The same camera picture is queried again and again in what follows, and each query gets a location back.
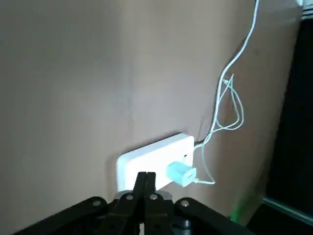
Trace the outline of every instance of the beige wall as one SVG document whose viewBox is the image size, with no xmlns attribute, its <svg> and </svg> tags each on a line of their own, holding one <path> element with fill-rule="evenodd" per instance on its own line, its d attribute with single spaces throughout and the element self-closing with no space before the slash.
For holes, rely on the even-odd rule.
<svg viewBox="0 0 313 235">
<path fill-rule="evenodd" d="M 1 3 L 0 234 L 90 196 L 111 200 L 115 160 L 129 149 L 177 132 L 203 138 L 252 10 L 251 0 Z M 175 199 L 228 215 L 253 187 L 272 150 L 299 14 L 294 0 L 261 1 L 232 69 L 245 126 L 206 148 L 217 184 L 167 186 Z M 205 179 L 198 152 L 195 164 Z"/>
</svg>

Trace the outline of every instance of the power strip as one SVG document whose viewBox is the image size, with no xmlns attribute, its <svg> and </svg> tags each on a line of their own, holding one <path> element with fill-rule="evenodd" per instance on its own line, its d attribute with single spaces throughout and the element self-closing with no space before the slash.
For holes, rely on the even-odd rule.
<svg viewBox="0 0 313 235">
<path fill-rule="evenodd" d="M 121 155 L 116 163 L 118 191 L 133 190 L 138 172 L 156 173 L 156 190 L 172 182 L 166 175 L 174 162 L 193 165 L 194 137 L 178 134 Z"/>
</svg>

